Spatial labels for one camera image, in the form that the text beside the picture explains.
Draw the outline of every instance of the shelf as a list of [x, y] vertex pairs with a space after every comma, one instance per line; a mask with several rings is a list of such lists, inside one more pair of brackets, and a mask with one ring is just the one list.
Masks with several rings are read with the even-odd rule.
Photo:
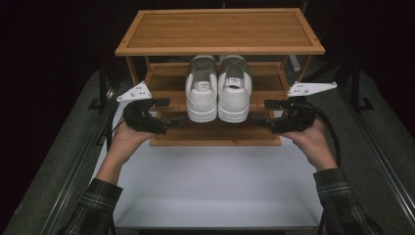
[[298, 8], [139, 11], [117, 56], [322, 55]]
[[274, 118], [273, 112], [250, 112], [247, 120], [229, 123], [217, 117], [210, 122], [193, 122], [186, 112], [162, 112], [159, 118], [185, 117], [181, 126], [151, 139], [151, 146], [281, 146], [279, 135], [254, 124], [252, 116]]
[[[161, 112], [186, 112], [185, 83], [188, 63], [152, 64], [145, 82], [154, 98], [170, 98], [166, 108], [156, 108]], [[251, 112], [267, 111], [263, 101], [268, 99], [286, 100], [290, 87], [285, 74], [279, 70], [279, 62], [249, 63], [253, 76]]]

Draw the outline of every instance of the plaid sleeve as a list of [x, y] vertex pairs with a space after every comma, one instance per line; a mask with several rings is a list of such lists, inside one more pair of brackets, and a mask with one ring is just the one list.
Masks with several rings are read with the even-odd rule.
[[94, 178], [59, 234], [107, 235], [122, 189]]
[[383, 234], [379, 224], [357, 202], [344, 172], [339, 168], [314, 173], [327, 234]]

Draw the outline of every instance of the human hand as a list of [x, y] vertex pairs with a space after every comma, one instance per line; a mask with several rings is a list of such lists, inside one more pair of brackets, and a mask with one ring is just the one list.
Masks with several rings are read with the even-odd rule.
[[324, 125], [318, 118], [302, 132], [286, 132], [280, 135], [293, 140], [317, 171], [338, 167], [324, 135]]
[[121, 118], [115, 129], [113, 142], [96, 177], [116, 184], [122, 165], [129, 160], [142, 143], [155, 136], [154, 133], [137, 131], [129, 127]]

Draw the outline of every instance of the black background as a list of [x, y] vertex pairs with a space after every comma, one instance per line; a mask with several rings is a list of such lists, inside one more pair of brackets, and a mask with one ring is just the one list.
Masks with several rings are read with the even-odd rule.
[[[222, 1], [195, 2], [1, 1], [1, 122], [6, 132], [0, 164], [0, 231], [88, 78], [102, 64], [124, 70], [124, 60], [116, 58], [114, 50], [136, 12], [220, 8]], [[278, 1], [227, 1], [226, 7], [278, 7]], [[305, 14], [327, 50], [321, 59], [330, 63], [346, 51], [356, 51], [360, 68], [373, 77], [412, 136], [414, 12], [414, 1], [311, 0]]]

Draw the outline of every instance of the shoe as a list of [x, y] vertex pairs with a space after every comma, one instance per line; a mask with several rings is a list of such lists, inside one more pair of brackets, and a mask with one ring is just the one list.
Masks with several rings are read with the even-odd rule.
[[251, 70], [242, 56], [226, 56], [220, 66], [218, 115], [227, 122], [242, 122], [250, 111], [253, 92]]
[[189, 119], [208, 122], [217, 117], [217, 66], [213, 56], [196, 56], [186, 75], [186, 103]]

